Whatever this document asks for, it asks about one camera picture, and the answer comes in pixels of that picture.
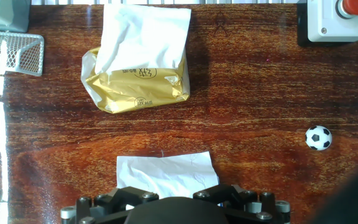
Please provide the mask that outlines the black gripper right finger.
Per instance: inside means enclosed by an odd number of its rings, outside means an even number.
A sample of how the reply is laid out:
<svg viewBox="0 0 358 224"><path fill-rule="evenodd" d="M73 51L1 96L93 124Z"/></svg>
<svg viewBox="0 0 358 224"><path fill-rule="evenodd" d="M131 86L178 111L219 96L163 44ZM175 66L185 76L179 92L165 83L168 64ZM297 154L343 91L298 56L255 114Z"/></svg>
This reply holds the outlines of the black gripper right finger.
<svg viewBox="0 0 358 224"><path fill-rule="evenodd" d="M290 203L271 192L219 184L195 192L193 198L217 205L229 223L290 224Z"/></svg>

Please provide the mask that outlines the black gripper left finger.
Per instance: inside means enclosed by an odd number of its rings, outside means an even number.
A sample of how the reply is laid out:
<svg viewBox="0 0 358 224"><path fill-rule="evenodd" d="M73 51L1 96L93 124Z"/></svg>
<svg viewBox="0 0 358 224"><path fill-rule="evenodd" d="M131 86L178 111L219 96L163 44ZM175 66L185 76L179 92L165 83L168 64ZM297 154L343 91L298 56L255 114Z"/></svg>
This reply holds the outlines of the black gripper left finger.
<svg viewBox="0 0 358 224"><path fill-rule="evenodd" d="M82 196L74 205L60 210L61 223L96 223L99 218L126 211L128 205L138 205L159 199L159 195L135 187L115 188L94 198Z"/></svg>

